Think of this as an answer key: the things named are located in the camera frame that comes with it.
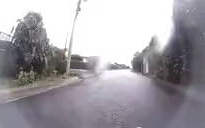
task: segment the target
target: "wet road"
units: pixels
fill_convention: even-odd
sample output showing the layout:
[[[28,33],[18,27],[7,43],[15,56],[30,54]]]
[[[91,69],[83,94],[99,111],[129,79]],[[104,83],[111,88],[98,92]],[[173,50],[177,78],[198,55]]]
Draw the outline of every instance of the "wet road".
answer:
[[[123,70],[0,105],[0,128],[139,126],[205,128],[205,104]]]

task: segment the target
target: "asphalt road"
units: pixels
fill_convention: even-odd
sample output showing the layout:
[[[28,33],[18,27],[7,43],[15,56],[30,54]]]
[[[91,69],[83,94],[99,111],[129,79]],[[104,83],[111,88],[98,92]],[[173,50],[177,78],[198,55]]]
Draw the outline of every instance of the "asphalt road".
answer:
[[[205,103],[125,70],[0,105],[0,128],[139,126],[205,128]]]

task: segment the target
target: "vegetation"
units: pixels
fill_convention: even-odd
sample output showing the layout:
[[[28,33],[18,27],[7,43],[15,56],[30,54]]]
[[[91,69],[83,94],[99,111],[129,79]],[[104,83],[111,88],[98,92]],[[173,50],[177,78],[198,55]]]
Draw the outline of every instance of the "vegetation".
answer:
[[[173,36],[166,48],[161,52],[156,38],[141,53],[136,52],[132,59],[134,71],[148,74],[175,84],[186,84],[190,81],[191,45],[186,42],[186,35]]]
[[[48,66],[47,56],[52,54],[43,18],[39,13],[29,12],[18,22],[13,36],[17,68],[29,72],[33,66],[33,71],[42,75]]]
[[[108,68],[109,68],[110,70],[115,70],[115,69],[130,69],[129,66],[127,66],[127,65],[125,65],[125,64],[118,64],[118,63],[114,63],[114,64],[110,63],[110,64],[108,65]]]

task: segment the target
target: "sidewalk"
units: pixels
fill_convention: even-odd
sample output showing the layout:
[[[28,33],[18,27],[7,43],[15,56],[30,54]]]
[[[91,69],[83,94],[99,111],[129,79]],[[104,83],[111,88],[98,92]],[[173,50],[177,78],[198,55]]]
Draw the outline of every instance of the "sidewalk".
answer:
[[[82,79],[78,77],[70,77],[67,79],[54,78],[53,80],[39,81],[27,86],[2,89],[0,90],[0,104],[38,95],[55,88],[68,86],[81,80]]]

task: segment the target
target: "curb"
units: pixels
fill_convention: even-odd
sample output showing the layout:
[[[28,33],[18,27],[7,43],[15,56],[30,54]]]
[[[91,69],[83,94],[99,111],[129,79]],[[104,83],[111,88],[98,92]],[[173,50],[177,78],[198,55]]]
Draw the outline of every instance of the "curb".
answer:
[[[0,104],[14,102],[17,100],[21,100],[30,96],[39,95],[45,92],[48,92],[53,89],[57,89],[60,87],[68,86],[70,84],[80,82],[83,79],[78,77],[71,77],[66,80],[61,80],[56,86],[53,85],[53,82],[49,83],[47,86],[24,86],[20,88],[12,88],[12,89],[5,89],[0,90]]]

